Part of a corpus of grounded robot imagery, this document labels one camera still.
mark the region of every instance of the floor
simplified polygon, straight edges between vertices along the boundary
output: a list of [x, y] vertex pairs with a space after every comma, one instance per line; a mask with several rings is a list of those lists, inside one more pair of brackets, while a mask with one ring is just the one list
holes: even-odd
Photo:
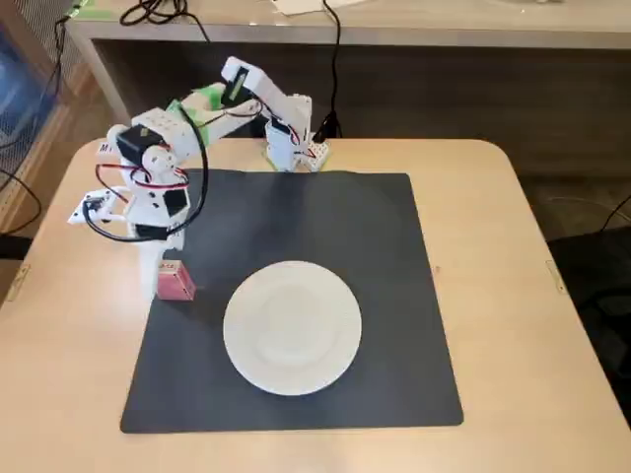
[[[96, 83], [72, 104], [72, 116], [71, 126], [53, 144], [49, 158], [52, 166], [34, 183], [44, 203], [52, 199], [74, 153], [83, 144], [105, 136], [113, 124], [113, 114]], [[610, 211], [631, 193], [631, 176], [587, 178], [572, 176], [571, 169], [563, 177], [521, 176], [521, 183], [547, 240], [596, 232]], [[630, 224], [631, 203], [611, 220], [610, 226]], [[0, 301], [18, 266], [16, 263], [0, 267]]]

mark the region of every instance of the black placemat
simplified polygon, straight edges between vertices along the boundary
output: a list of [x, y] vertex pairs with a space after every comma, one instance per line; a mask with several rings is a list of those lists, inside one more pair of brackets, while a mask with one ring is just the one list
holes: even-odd
[[[201, 172], [191, 173], [191, 200]], [[452, 426], [462, 422], [432, 274], [406, 174], [212, 170], [182, 259], [193, 303], [153, 301], [121, 420], [127, 433]], [[350, 369], [301, 397], [266, 393], [232, 366], [228, 300], [283, 260], [336, 273], [362, 311]]]

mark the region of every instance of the pink box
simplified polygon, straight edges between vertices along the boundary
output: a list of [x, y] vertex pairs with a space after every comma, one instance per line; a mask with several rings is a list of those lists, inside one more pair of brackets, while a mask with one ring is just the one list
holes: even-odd
[[181, 261], [164, 260], [158, 270], [158, 297], [164, 301], [192, 301], [195, 284]]

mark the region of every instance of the sticker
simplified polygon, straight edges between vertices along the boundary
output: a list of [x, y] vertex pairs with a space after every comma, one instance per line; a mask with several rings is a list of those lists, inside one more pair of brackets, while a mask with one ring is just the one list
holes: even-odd
[[550, 274], [552, 275], [552, 279], [554, 280], [554, 285], [556, 286], [556, 290], [559, 292], [559, 294], [568, 294], [567, 290], [565, 289], [565, 283], [563, 282], [563, 278], [561, 277], [561, 274], [559, 273], [559, 270], [556, 267], [556, 263], [553, 260], [548, 259], [545, 262], [545, 265], [548, 267], [548, 271], [550, 271]]
[[12, 303], [16, 299], [16, 297], [20, 293], [20, 289], [22, 289], [22, 285], [25, 279], [27, 279], [27, 275], [29, 274], [30, 270], [31, 270], [30, 264], [23, 264], [22, 266], [20, 266], [20, 269], [18, 270], [18, 274], [13, 280], [13, 283], [11, 284], [11, 287], [9, 288], [9, 293], [7, 294], [8, 303]]
[[103, 141], [101, 142], [101, 144], [99, 145], [99, 150], [97, 151], [97, 155], [101, 156], [101, 155], [115, 155], [116, 151], [114, 150], [114, 148], [111, 146], [110, 143], [108, 143], [107, 141]]

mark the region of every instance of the table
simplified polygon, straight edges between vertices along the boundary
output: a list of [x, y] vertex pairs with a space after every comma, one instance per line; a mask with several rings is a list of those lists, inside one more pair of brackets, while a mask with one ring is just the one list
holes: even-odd
[[[631, 432], [506, 155], [481, 141], [338, 140], [327, 164], [409, 173], [461, 426], [122, 434], [149, 310], [137, 248], [65, 224], [96, 187], [98, 145], [75, 156], [0, 310], [0, 470], [628, 471]], [[269, 169], [262, 148], [222, 140], [211, 164]]]
[[[116, 70], [118, 63], [125, 61], [125, 51], [104, 52], [104, 40], [203, 40], [192, 22], [121, 26], [120, 15], [136, 1], [89, 0], [68, 24], [73, 40], [123, 120], [133, 114], [129, 98], [124, 97], [130, 79]], [[562, 4], [526, 6], [512, 1], [515, 0], [370, 0], [338, 10], [343, 26], [341, 43], [631, 48], [631, 5], [626, 0], [568, 0]], [[334, 23], [323, 12], [285, 17], [269, 0], [190, 0], [188, 5], [210, 39], [220, 43], [331, 44], [335, 38]]]

